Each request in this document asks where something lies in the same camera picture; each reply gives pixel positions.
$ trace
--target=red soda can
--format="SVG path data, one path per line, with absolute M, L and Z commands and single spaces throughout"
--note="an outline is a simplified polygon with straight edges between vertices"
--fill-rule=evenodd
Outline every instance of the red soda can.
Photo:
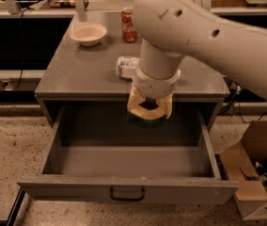
M 122 20 L 122 38 L 126 42 L 137 40 L 137 32 L 135 31 L 132 21 L 132 9 L 124 8 L 121 12 Z

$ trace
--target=gray cabinet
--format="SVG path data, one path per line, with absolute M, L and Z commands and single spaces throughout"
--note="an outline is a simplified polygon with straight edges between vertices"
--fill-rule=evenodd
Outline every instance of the gray cabinet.
M 117 77 L 120 56 L 140 43 L 120 36 L 120 12 L 88 12 L 106 26 L 86 48 L 69 37 L 75 16 L 36 90 L 53 126 L 39 175 L 19 185 L 37 200 L 224 203 L 237 189 L 222 180 L 209 131 L 228 88 L 223 76 L 191 58 L 181 63 L 173 113 L 158 128 L 128 121 L 131 82 Z

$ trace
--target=wire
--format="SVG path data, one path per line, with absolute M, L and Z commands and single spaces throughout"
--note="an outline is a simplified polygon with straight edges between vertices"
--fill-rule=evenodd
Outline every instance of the wire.
M 241 92 L 241 87 L 235 82 L 233 82 L 233 84 L 236 85 L 236 89 L 233 95 L 231 96 L 230 101 L 228 102 L 228 107 L 225 109 L 225 111 L 218 113 L 218 116 L 221 116 L 227 112 L 230 114 L 230 116 L 233 116 L 231 110 L 235 106 Z
M 243 121 L 243 123 L 247 123 L 249 124 L 251 121 L 246 121 L 241 112 L 240 112 L 240 103 L 238 103 L 238 114 L 239 114 L 239 117 L 241 118 L 241 120 Z M 258 121 L 260 121 L 262 119 L 263 116 L 265 116 L 267 114 L 267 111 L 265 111 L 263 114 L 260 115 L 260 117 L 258 118 Z
M 19 27 L 20 27 L 21 40 L 22 40 L 22 64 L 21 64 L 21 72 L 20 72 L 20 76 L 19 76 L 19 82 L 18 82 L 18 85 L 17 85 L 13 90 L 16 90 L 16 89 L 18 89 L 18 88 L 20 87 L 21 82 L 22 82 L 22 77 L 23 77 L 23 71 L 24 71 L 24 32 L 23 32 L 23 28 L 22 28 L 22 20 L 23 20 L 24 13 L 25 13 L 27 10 L 33 10 L 33 9 L 30 8 L 30 7 L 25 8 L 25 9 L 22 11 L 22 14 L 21 14 L 21 17 L 20 17 Z

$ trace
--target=cardboard box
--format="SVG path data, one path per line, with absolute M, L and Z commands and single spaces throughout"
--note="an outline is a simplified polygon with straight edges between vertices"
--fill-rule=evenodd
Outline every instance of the cardboard box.
M 238 181 L 234 198 L 244 220 L 267 218 L 267 192 L 261 181 L 246 181 L 247 176 L 258 176 L 250 158 L 267 160 L 267 121 L 253 121 L 242 139 L 220 153 L 226 175 Z

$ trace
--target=white bowl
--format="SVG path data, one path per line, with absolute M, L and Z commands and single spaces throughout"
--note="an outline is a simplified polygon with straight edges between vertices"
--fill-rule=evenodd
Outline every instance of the white bowl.
M 94 46 L 106 34 L 105 26 L 101 24 L 84 23 L 76 26 L 70 32 L 73 40 L 79 41 L 84 46 Z

